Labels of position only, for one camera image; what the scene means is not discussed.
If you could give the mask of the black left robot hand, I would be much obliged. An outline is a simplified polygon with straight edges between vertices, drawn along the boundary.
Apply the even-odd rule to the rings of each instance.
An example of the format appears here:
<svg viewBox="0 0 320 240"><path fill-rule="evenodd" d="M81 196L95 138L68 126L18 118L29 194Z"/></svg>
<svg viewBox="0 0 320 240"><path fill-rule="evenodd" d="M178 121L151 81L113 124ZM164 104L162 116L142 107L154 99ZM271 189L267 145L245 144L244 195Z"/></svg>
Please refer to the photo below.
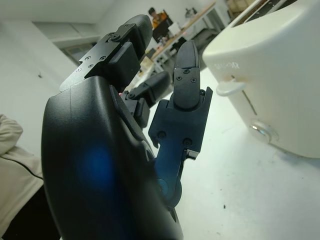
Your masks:
<svg viewBox="0 0 320 240"><path fill-rule="evenodd" d="M153 36L147 15L108 33L48 99L41 164L64 240L181 240L184 162L202 148L213 91L189 40L172 74L128 91Z"/></svg>

